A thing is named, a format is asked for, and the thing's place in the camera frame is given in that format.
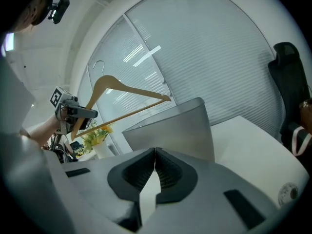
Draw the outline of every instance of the white desk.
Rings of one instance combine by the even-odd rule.
[[[278,192],[288,182],[299,195],[309,175],[276,139],[243,117],[212,126],[215,161],[259,188],[279,207]]]

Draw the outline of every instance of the ceiling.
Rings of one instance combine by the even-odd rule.
[[[30,112],[34,119],[29,120],[26,127],[38,124],[36,115],[44,114],[38,108],[47,110],[43,104],[49,103],[55,86],[69,89],[73,64],[84,36],[112,1],[70,0],[59,24],[46,19],[31,31],[15,34],[15,48],[7,52],[7,59],[36,99]]]

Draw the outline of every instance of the wooden hanger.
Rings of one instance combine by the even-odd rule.
[[[88,102],[88,104],[85,106],[86,109],[92,109],[92,107],[95,105],[95,103],[97,102],[97,100],[100,98],[100,96],[104,93],[104,91],[106,89],[114,89],[114,90],[119,90],[119,91],[124,91],[124,92],[128,92],[128,93],[132,93],[132,94],[137,94],[137,95],[142,95],[142,96],[148,96],[151,98],[156,98],[156,99],[160,99],[161,101],[154,103],[150,106],[147,106],[145,108],[136,110],[134,112],[128,113],[126,115],[123,115],[121,117],[118,117],[116,119],[113,119],[111,121],[108,121],[100,126],[94,127],[92,129],[89,129],[79,135],[77,135],[83,121],[84,118],[79,118],[76,122],[76,124],[74,125],[74,128],[71,132],[71,139],[74,140],[75,138],[82,136],[84,134],[87,134],[91,131],[94,131],[100,127],[106,126],[108,124],[111,124],[113,122],[116,122],[120,119],[126,118],[128,116],[134,115],[136,113],[139,113],[143,110],[146,110],[148,108],[154,107],[156,105],[159,105],[160,103],[163,103],[165,101],[171,101],[171,99],[167,96],[167,95],[161,95],[159,93],[155,93],[155,92],[151,92],[151,91],[146,91],[143,89],[138,89],[138,88],[132,88],[132,87],[128,87],[124,84],[122,84],[119,80],[117,80],[115,77],[113,76],[102,76],[100,77],[96,83],[94,84],[94,88],[93,88],[93,92],[90,98],[90,101]]]

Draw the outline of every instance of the metal hook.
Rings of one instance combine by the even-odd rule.
[[[94,67],[96,66],[96,64],[98,63],[98,62],[103,62],[103,68],[102,68],[102,75],[103,75],[103,70],[104,70],[104,67],[105,67],[105,63],[104,63],[104,61],[102,61],[102,60],[98,60],[96,63],[94,63],[94,65],[93,65],[93,68],[92,69],[94,69]]]

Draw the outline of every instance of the black chair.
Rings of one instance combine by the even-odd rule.
[[[309,87],[296,47],[290,42],[281,42],[276,44],[274,49],[276,50],[276,59],[269,62],[268,68],[285,104],[286,116],[280,130],[282,142],[288,150],[292,151],[293,131],[300,126],[299,104],[310,98]],[[307,134],[308,132],[305,130],[299,131],[298,149]],[[303,155],[297,157],[308,172],[308,163],[310,162],[308,156],[311,156],[312,151],[311,142]]]

